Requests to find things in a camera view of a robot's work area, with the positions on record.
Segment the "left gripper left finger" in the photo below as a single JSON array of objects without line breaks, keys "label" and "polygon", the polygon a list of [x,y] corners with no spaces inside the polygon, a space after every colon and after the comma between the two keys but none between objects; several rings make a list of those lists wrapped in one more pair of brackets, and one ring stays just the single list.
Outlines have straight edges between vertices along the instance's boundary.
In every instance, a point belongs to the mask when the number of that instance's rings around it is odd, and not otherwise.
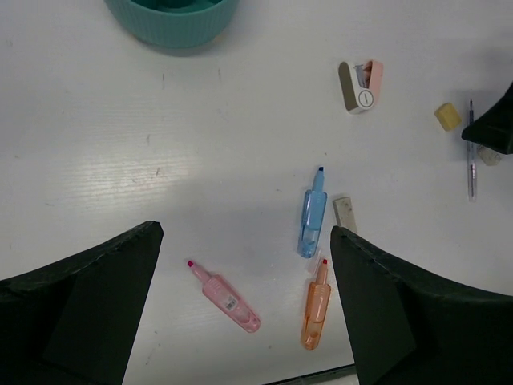
[{"label": "left gripper left finger", "polygon": [[3,384],[121,384],[164,231],[146,221],[1,282]]}]

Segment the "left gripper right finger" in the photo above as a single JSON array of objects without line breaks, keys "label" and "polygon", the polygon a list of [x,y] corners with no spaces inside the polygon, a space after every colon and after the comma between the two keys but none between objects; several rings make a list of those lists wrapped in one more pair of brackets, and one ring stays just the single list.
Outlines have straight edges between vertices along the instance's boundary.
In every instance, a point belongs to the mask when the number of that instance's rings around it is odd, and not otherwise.
[{"label": "left gripper right finger", "polygon": [[433,274],[342,227],[330,250],[360,383],[511,383],[511,296]]}]

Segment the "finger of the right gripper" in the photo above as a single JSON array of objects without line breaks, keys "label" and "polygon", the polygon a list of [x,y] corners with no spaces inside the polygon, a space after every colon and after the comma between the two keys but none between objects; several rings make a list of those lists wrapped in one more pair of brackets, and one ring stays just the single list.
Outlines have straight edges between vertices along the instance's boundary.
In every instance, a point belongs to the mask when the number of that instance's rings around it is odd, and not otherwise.
[{"label": "finger of the right gripper", "polygon": [[513,89],[509,86],[504,96],[474,123],[463,129],[462,139],[504,155],[512,154]]}]

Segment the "yellow eraser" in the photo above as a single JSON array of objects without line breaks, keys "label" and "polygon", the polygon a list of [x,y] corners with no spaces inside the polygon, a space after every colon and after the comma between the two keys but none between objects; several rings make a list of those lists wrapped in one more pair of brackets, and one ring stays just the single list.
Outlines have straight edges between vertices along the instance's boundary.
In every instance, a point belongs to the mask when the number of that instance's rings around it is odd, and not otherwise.
[{"label": "yellow eraser", "polygon": [[452,103],[442,104],[435,110],[434,115],[446,132],[455,130],[462,123],[462,118]]}]

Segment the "orange stubby highlighter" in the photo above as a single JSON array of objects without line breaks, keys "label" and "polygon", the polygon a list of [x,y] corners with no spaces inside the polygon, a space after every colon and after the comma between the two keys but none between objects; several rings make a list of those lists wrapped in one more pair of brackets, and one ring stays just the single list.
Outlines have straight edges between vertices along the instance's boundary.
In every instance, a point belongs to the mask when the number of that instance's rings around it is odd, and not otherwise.
[{"label": "orange stubby highlighter", "polygon": [[330,295],[331,286],[328,283],[328,260],[322,258],[316,277],[309,283],[306,298],[301,331],[301,344],[306,350],[315,350],[319,345]]}]

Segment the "grey eraser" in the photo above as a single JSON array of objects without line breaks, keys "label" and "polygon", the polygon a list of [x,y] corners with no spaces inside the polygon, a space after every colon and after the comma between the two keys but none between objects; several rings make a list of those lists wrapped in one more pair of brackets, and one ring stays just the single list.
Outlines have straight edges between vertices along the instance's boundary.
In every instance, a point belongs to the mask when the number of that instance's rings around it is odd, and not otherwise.
[{"label": "grey eraser", "polygon": [[336,223],[339,227],[347,228],[357,233],[357,224],[351,198],[349,196],[338,197],[333,200],[333,211]]}]

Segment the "pink grey mini stapler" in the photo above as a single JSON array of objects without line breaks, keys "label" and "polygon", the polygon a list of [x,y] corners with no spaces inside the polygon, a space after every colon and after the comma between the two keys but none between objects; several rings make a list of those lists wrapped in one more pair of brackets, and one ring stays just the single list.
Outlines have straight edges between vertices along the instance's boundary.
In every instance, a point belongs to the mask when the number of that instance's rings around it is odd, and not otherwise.
[{"label": "pink grey mini stapler", "polygon": [[338,77],[345,109],[349,114],[360,114],[376,105],[382,86],[383,69],[383,63],[377,60],[340,63]]}]

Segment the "pink stubby highlighter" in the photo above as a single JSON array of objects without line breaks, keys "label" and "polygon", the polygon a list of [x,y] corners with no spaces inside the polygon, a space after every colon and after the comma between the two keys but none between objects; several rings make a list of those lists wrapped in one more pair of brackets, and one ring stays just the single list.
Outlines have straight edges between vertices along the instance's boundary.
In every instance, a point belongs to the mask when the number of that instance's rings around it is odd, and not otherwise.
[{"label": "pink stubby highlighter", "polygon": [[255,333],[260,329],[260,318],[228,281],[193,260],[188,260],[187,265],[200,281],[203,295],[219,310],[247,333]]}]

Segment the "blue stubby highlighter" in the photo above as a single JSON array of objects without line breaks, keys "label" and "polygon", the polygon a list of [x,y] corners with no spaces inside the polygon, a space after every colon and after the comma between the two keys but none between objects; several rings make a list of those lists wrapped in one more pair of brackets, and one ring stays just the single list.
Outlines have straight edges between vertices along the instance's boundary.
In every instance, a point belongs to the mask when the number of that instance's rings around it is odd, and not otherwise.
[{"label": "blue stubby highlighter", "polygon": [[313,178],[312,187],[305,191],[301,210],[298,253],[307,259],[313,258],[317,252],[328,199],[328,195],[324,191],[324,182],[324,168],[320,167]]}]

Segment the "teal round organizer container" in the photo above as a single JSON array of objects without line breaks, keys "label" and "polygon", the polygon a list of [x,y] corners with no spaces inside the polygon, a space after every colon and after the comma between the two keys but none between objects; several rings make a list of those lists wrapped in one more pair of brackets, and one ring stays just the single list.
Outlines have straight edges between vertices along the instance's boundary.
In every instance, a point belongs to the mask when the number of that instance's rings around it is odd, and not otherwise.
[{"label": "teal round organizer container", "polygon": [[211,42],[231,22],[237,1],[107,1],[115,20],[137,39],[169,49]]}]

